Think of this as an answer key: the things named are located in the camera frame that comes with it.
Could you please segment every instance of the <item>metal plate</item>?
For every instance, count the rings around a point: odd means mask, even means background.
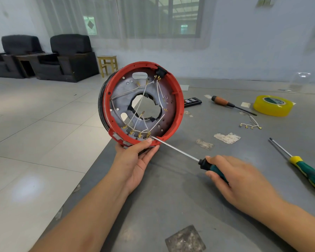
[[[147,73],[148,77],[147,79],[134,79],[132,77],[132,74],[135,72],[145,72]],[[144,85],[146,85],[146,83],[151,83],[154,80],[154,76],[155,76],[155,72],[150,68],[134,69],[123,76],[123,79],[120,80],[118,84],[115,86],[113,90],[113,94],[111,96],[111,99],[113,99],[110,101],[110,106],[112,108],[111,115],[114,117],[118,126],[124,127],[126,124],[128,124],[128,122],[125,123],[122,120],[121,118],[122,113],[126,113],[128,118],[132,119],[133,123],[131,122],[131,125],[130,125],[131,127],[134,128],[134,124],[137,122],[135,126],[135,130],[137,131],[135,131],[133,135],[129,134],[130,131],[132,130],[130,127],[127,127],[126,129],[124,129],[124,131],[130,137],[134,139],[143,140],[146,138],[147,133],[146,132],[142,133],[143,139],[138,138],[139,131],[145,130],[146,126],[145,126],[143,118],[139,118],[139,115],[141,113],[137,113],[136,115],[134,115],[134,111],[131,109],[131,103],[136,96],[143,94],[144,89],[145,89]],[[137,88],[138,84],[142,86],[140,86],[138,89],[132,92],[116,97],[124,92]],[[160,115],[158,117],[153,117],[151,119],[148,119],[149,117],[143,114],[146,125],[149,129],[151,129],[157,123],[160,126],[158,127],[158,125],[156,125],[151,131],[151,135],[154,135],[154,136],[163,136],[172,125],[175,115],[176,115],[176,99],[175,99],[175,95],[172,94],[173,90],[171,86],[168,84],[168,82],[165,79],[161,79],[159,81],[159,84],[160,84],[162,93],[164,95],[164,98],[163,98],[161,96],[161,92],[159,91],[161,104],[163,106],[162,111],[160,111]],[[158,106],[160,105],[156,80],[154,83],[147,85],[145,96],[149,96],[150,98],[152,98],[155,105],[158,105]]]

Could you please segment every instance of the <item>orange wooden screwdriver handle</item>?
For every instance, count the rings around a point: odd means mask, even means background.
[[[216,96],[215,103],[219,105],[226,106],[229,102],[227,100],[224,100],[223,98]]]

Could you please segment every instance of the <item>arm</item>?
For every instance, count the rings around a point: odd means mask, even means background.
[[[251,164],[232,156],[206,157],[229,181],[207,171],[223,196],[239,210],[260,221],[299,252],[315,252],[315,217],[277,194]]]
[[[117,144],[109,173],[30,252],[99,252],[127,196],[159,148],[138,156],[151,142],[147,139],[126,150]]]

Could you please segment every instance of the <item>gray worktable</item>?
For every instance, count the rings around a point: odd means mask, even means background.
[[[184,97],[197,97],[202,105],[189,107],[193,117],[184,115],[180,128],[168,143],[195,156],[232,155],[256,166],[287,201],[315,216],[315,189],[295,167],[287,162],[268,140],[272,137],[293,155],[315,167],[315,95],[270,93],[296,103],[287,117],[259,114],[263,128],[245,129],[249,117],[215,105],[204,95],[218,95],[239,106],[253,103],[268,92],[189,88]],[[241,139],[226,144],[214,134],[235,133]],[[214,144],[201,148],[197,139]],[[109,170],[115,142],[111,140],[80,182],[81,189],[63,205],[62,218]],[[45,233],[59,220],[53,220]],[[165,239],[194,225],[207,251],[294,251],[285,241],[256,220],[231,206],[204,175],[196,162],[162,145],[151,160],[143,180],[122,208],[102,251],[164,251]]]

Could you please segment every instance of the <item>yellow tape roll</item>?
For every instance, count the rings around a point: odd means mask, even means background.
[[[287,116],[292,107],[291,101],[272,95],[259,95],[253,105],[255,110],[276,117]]]

